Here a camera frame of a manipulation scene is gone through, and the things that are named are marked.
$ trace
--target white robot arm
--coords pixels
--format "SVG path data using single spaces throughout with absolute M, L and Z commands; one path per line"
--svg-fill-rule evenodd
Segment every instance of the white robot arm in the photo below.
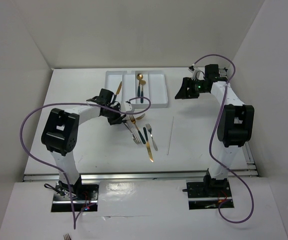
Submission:
M 134 111 L 128 102 L 113 105 L 113 95 L 113 92 L 102 89 L 99 96 L 88 100 L 98 106 L 82 105 L 66 110 L 54 108 L 49 114 L 42 134 L 42 143 L 51 152 L 56 166 L 66 173 L 74 193 L 78 191 L 78 187 L 81 185 L 81 176 L 77 171 L 73 154 L 73 149 L 77 143 L 78 126 L 99 116 L 107 117 L 110 125 L 121 124 L 125 115 L 111 112 L 107 108 L 124 113 Z M 62 188 L 68 189 L 67 180 L 61 171 L 59 171 L 59 184 Z
M 221 104 L 226 82 L 227 78 L 220 74 L 218 65 L 210 64 L 205 66 L 204 79 L 185 77 L 175 99 L 196 99 L 200 93 L 211 93 Z M 223 144 L 219 155 L 216 156 L 217 160 L 228 168 L 231 167 L 239 148 L 250 140 L 253 118 L 253 106 L 245 105 L 228 84 L 225 105 L 217 128 L 217 137 Z M 228 170 L 214 161 L 204 177 L 205 186 L 225 188 L 227 176 Z

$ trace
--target fork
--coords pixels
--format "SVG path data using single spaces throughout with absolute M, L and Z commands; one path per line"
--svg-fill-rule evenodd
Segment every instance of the fork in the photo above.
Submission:
M 156 142 L 155 142 L 155 140 L 154 140 L 154 138 L 153 138 L 153 134 L 152 134 L 152 127 L 150 126 L 149 123 L 146 124 L 146 128 L 147 128 L 147 130 L 148 130 L 149 133 L 150 133 L 150 137 L 152 138 L 153 146 L 154 146 L 155 150 L 158 151 L 158 147 L 157 147 Z
M 130 119 L 127 120 L 127 125 L 130 128 L 130 130 L 133 132 L 133 134 L 134 134 L 135 138 L 137 139 L 137 141 L 141 144 L 142 142 L 140 140 L 139 134 L 136 131 L 136 129 L 135 129 L 134 125 L 132 124 L 132 121 L 130 121 Z
M 138 129 L 137 125 L 136 125 L 136 119 L 134 118 L 133 115 L 129 115 L 130 121 L 132 122 L 133 125 L 135 125 L 138 134 L 140 136 L 140 139 L 142 140 L 143 144 L 146 144 L 145 138 L 143 137 L 142 133 L 140 132 L 140 130 Z
M 130 128 L 127 126 L 127 124 L 124 123 L 124 125 L 126 126 L 126 128 L 131 132 L 132 136 L 133 136 L 133 140 L 136 144 L 140 144 L 140 142 L 137 140 L 137 138 L 135 138 L 133 132 L 130 130 Z
M 70 238 L 69 234 L 65 234 L 64 235 L 64 240 L 72 240 L 72 239 Z
M 143 119 L 145 116 L 146 116 L 146 114 L 144 113 L 144 114 L 142 114 L 142 115 L 138 116 L 138 117 L 137 117 L 137 118 L 135 118 L 135 119 L 136 119 L 136 120 L 140 120 L 140 119 Z

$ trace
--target silver fork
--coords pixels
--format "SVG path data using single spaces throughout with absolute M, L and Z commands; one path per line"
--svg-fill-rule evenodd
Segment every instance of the silver fork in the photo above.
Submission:
M 135 135 L 135 138 L 137 139 L 137 141 L 142 144 L 142 142 L 140 141 L 140 137 L 138 135 L 138 132 L 136 131 L 134 125 L 132 124 L 132 121 L 130 120 L 127 120 L 127 124 L 128 124 L 128 127 L 131 129 L 131 131 L 133 132 L 133 134 Z
M 132 136 L 133 136 L 133 140 L 136 144 L 140 144 L 140 142 L 137 140 L 137 138 L 135 138 L 133 132 L 130 130 L 130 128 L 127 126 L 127 124 L 124 123 L 124 125 L 126 126 L 126 128 L 131 132 Z
M 151 136 L 151 138 L 152 138 L 153 146 L 154 146 L 155 150 L 158 151 L 158 147 L 157 147 L 156 142 L 155 142 L 155 140 L 154 140 L 154 138 L 153 138 L 153 134 L 152 134 L 152 127 L 150 126 L 149 123 L 146 124 L 146 128 L 147 128 L 147 130 L 148 130 L 149 133 L 150 133 L 150 136 Z
M 72 240 L 72 239 L 70 238 L 69 234 L 65 234 L 64 235 L 64 240 Z

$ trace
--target knife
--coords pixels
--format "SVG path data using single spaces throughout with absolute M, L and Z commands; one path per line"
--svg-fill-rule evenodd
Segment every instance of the knife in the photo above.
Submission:
M 115 102 L 116 100 L 116 97 L 117 95 L 120 93 L 120 90 L 122 89 L 122 81 L 120 82 L 119 86 L 118 86 L 118 89 L 117 89 L 117 92 L 115 93 L 114 95 L 114 99 L 113 99 L 113 103 Z
M 145 133 L 145 138 L 146 138 L 146 147 L 147 147 L 149 159 L 150 159 L 150 161 L 153 163 L 153 162 L 154 162 L 153 154 L 152 154 L 152 151 L 151 151 L 151 149 L 150 149 L 150 145 L 149 145 L 149 141 L 148 141 L 148 135 L 147 135 L 147 130 L 146 130 L 145 127 L 144 127 L 144 133 Z

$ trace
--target spoon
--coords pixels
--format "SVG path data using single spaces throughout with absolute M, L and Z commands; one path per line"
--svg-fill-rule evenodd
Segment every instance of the spoon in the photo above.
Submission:
M 143 96 L 144 96 L 143 90 L 144 90 L 144 85 L 146 84 L 146 81 L 145 81 L 145 80 L 139 80 L 139 84 L 142 85 L 142 92 L 141 92 L 140 96 L 143 97 Z M 140 103 L 142 104 L 143 102 L 144 102 L 144 99 L 141 98 L 141 99 L 140 99 Z
M 139 74 L 137 74 L 136 78 L 137 78 L 137 80 L 139 80 L 137 96 L 140 97 L 140 80 L 143 79 L 143 75 L 141 73 L 139 73 Z

